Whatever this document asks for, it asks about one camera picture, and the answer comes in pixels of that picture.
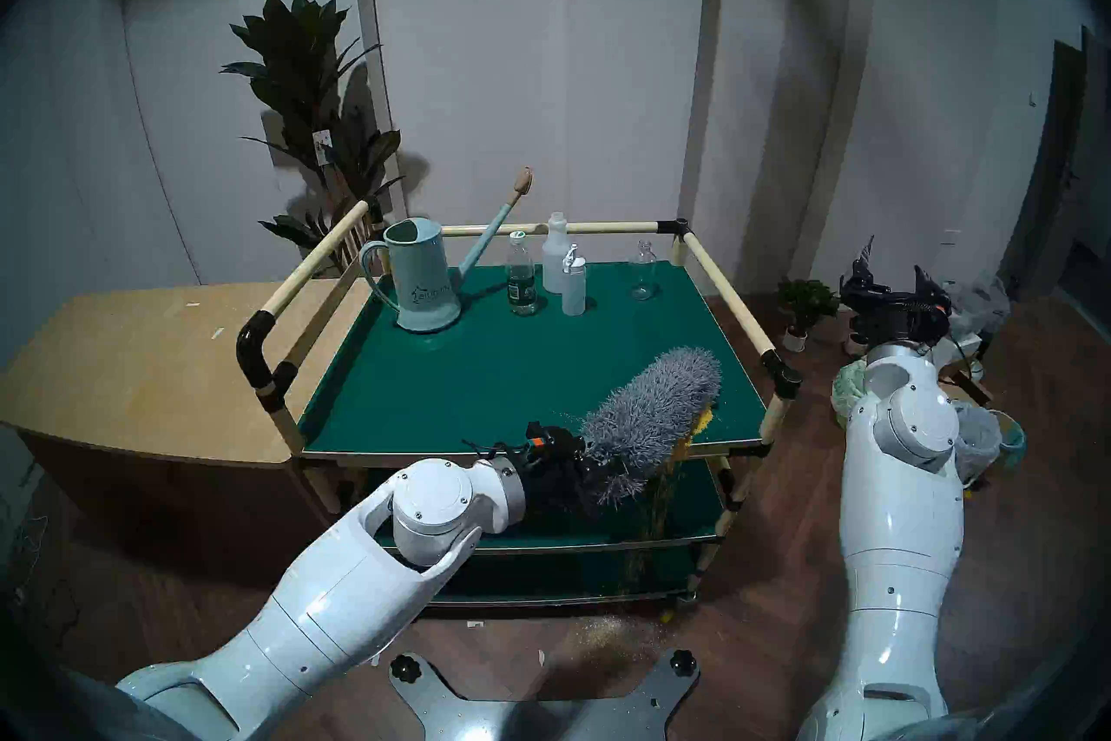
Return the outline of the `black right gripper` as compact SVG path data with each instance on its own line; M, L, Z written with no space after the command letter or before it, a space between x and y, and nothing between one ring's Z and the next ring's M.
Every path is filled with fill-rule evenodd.
M877 286L870 267L874 239L869 237L853 261L853 284L841 286L841 303L855 311L850 331L869 348L888 343L935 346L950 331L950 296L918 264L913 292Z

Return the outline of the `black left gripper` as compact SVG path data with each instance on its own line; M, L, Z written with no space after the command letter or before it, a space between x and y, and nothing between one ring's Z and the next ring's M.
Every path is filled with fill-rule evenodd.
M531 422L519 445L494 444L519 478L526 513L588 514L585 440L565 428Z

